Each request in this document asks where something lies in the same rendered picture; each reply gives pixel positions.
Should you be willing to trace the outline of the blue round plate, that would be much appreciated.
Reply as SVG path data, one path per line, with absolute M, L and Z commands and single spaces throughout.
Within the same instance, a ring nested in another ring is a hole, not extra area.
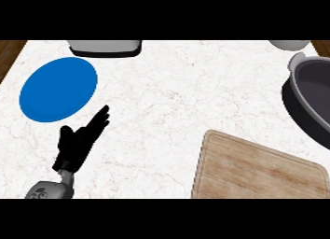
M 18 94 L 24 116 L 38 122 L 67 118 L 88 103 L 97 84 L 92 65 L 66 57 L 45 63 L 30 74 Z

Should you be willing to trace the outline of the grey and black appliance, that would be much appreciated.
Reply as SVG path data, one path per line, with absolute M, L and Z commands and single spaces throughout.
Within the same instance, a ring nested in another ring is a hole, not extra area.
M 139 40 L 69 40 L 75 56 L 89 58 L 126 58 L 141 51 Z

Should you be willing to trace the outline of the pale grey round object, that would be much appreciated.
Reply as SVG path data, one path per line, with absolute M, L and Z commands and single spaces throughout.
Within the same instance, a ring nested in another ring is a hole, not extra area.
M 271 40 L 269 43 L 281 50 L 297 51 L 306 47 L 309 40 Z

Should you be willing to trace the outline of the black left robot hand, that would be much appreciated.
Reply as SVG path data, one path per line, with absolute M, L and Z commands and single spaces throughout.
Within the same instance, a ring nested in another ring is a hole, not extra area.
M 98 110 L 89 123 L 76 131 L 64 125 L 60 127 L 58 142 L 57 142 L 57 157 L 51 169 L 58 172 L 64 170 L 75 173 L 88 157 L 92 149 L 92 144 L 108 125 L 108 106 L 104 105 Z

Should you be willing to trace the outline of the wooden cutting board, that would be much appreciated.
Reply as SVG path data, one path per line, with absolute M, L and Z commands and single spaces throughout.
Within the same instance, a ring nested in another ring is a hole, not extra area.
M 330 198 L 324 167 L 225 133 L 203 135 L 192 198 Z

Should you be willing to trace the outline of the dark grey pot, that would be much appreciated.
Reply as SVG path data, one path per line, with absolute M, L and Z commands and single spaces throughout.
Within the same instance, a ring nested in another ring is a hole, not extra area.
M 330 58 L 296 53 L 281 86 L 285 111 L 308 136 L 330 150 Z

